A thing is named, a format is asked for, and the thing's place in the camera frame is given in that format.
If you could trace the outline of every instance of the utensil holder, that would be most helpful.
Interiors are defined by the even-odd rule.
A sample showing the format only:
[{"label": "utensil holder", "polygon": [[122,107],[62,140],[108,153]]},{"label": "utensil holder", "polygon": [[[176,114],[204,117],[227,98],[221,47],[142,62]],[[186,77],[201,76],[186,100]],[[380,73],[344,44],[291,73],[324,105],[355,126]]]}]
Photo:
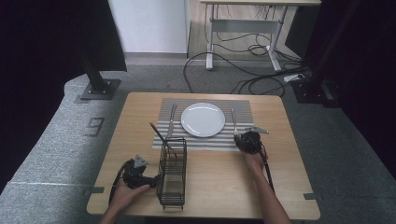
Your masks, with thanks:
[{"label": "utensil holder", "polygon": [[161,149],[157,197],[165,207],[181,207],[185,203],[187,143],[183,137],[167,138]]}]

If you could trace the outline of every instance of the white plate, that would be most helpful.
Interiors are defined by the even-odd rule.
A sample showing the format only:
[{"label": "white plate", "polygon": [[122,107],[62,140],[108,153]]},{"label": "white plate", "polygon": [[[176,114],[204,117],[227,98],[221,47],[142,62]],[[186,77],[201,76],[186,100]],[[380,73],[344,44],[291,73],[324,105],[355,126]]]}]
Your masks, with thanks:
[{"label": "white plate", "polygon": [[224,127],[223,112],[215,105],[198,103],[188,106],[181,114],[181,125],[198,137],[215,135]]}]

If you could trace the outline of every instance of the gray carpet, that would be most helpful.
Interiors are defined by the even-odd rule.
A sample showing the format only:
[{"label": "gray carpet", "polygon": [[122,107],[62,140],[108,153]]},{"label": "gray carpet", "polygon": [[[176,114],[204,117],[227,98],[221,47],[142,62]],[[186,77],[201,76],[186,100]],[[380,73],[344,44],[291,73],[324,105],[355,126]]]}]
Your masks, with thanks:
[{"label": "gray carpet", "polygon": [[[271,69],[247,69],[271,73]],[[189,92],[182,71],[180,65],[130,65],[128,73],[103,72],[103,77],[118,78],[121,84],[112,101],[87,104],[76,103],[89,82],[87,77],[70,80],[47,130],[0,196],[1,222],[97,223],[100,217],[88,214],[86,205],[127,94]],[[194,92],[208,93],[229,93],[238,81],[253,77],[228,66],[211,72],[190,66],[187,76]],[[276,87],[276,82],[262,80],[252,89],[263,92]],[[320,197],[321,218],[312,223],[396,223],[396,181],[343,111],[298,104],[289,85],[282,100],[313,191]],[[97,136],[87,135],[92,131],[87,127],[91,118],[105,119]],[[248,223],[143,217],[122,217],[118,223],[156,222]]]}]

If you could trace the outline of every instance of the desk leg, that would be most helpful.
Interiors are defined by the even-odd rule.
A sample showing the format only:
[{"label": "desk leg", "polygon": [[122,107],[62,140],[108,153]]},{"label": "desk leg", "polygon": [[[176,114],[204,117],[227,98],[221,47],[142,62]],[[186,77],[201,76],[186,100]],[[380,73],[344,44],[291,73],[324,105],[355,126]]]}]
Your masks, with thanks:
[{"label": "desk leg", "polygon": [[215,5],[211,6],[211,12],[210,12],[210,25],[209,25],[209,43],[207,44],[207,50],[208,52],[206,54],[206,70],[212,70],[213,69],[213,20],[214,20],[214,15],[215,15]]},{"label": "desk leg", "polygon": [[272,62],[273,67],[276,71],[282,70],[280,68],[279,61],[277,60],[277,57],[276,57],[275,47],[276,47],[277,40],[279,39],[280,31],[282,30],[283,22],[285,20],[287,11],[288,11],[288,6],[283,6],[282,15],[281,15],[280,19],[277,21],[275,36],[271,41],[271,46],[267,47],[268,55],[270,56],[271,62]]}]

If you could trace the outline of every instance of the white wall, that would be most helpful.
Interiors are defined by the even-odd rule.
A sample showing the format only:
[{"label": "white wall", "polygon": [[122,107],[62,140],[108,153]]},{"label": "white wall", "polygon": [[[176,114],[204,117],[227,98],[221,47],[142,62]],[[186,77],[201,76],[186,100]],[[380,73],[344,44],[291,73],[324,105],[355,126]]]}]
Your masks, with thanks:
[{"label": "white wall", "polygon": [[124,52],[187,53],[189,0],[108,0]]}]

